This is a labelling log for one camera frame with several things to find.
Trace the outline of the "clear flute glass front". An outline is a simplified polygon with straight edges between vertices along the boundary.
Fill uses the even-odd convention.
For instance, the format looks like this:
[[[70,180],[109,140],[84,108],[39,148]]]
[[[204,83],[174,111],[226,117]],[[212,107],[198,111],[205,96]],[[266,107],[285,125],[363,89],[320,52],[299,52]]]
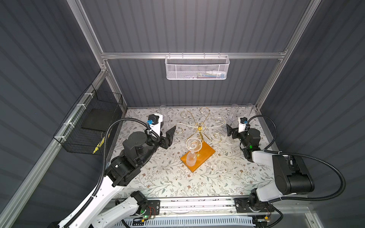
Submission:
[[[199,138],[189,138],[186,141],[186,147],[189,151],[186,156],[186,164],[193,167],[197,162],[197,154],[202,149],[202,142]]]

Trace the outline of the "clear flute glass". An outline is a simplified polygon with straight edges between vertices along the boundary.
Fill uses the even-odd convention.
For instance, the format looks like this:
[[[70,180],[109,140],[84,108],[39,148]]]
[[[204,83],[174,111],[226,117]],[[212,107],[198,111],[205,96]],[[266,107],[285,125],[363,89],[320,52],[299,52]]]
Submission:
[[[237,112],[238,112],[239,106],[237,104],[232,104],[230,111],[228,113],[227,117],[227,124],[232,125],[235,120],[237,119]]]
[[[186,147],[189,151],[186,156],[186,164],[193,167],[197,162],[197,154],[202,149],[202,142],[199,138],[189,138],[186,141]]]
[[[159,107],[159,111],[160,111],[160,114],[163,116],[163,122],[164,123],[170,122],[170,117],[169,117],[167,106],[166,105],[161,105]]]
[[[249,118],[252,113],[253,108],[254,108],[253,104],[251,104],[251,103],[246,104],[244,107],[244,110],[243,110],[243,116],[246,118]]]
[[[226,139],[225,139],[225,143],[226,143],[227,145],[234,145],[234,144],[235,144],[235,140],[234,140],[234,139],[232,139],[232,138],[229,136],[229,137],[226,137]]]

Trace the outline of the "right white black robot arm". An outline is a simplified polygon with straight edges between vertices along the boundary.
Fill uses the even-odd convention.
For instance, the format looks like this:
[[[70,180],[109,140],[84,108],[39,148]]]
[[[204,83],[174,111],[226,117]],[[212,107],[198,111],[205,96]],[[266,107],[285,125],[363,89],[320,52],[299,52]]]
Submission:
[[[303,159],[293,155],[275,155],[259,148],[260,131],[250,129],[247,124],[237,128],[226,125],[227,136],[239,139],[240,149],[246,160],[266,165],[274,171],[274,181],[251,191],[247,207],[260,212],[269,205],[269,201],[281,197],[306,194],[315,188],[314,181]]]

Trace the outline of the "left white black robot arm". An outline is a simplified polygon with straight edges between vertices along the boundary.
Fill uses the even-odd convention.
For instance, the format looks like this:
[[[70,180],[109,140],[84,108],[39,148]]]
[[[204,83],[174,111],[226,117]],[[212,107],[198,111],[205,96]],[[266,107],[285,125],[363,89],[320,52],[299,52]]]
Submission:
[[[140,192],[133,192],[126,200],[108,211],[104,207],[123,190],[151,159],[158,148],[168,149],[173,142],[176,128],[172,127],[159,142],[145,132],[134,132],[123,142],[120,156],[112,159],[96,196],[89,194],[82,203],[56,225],[58,228],[111,228],[123,219],[146,216],[150,212],[148,199]]]

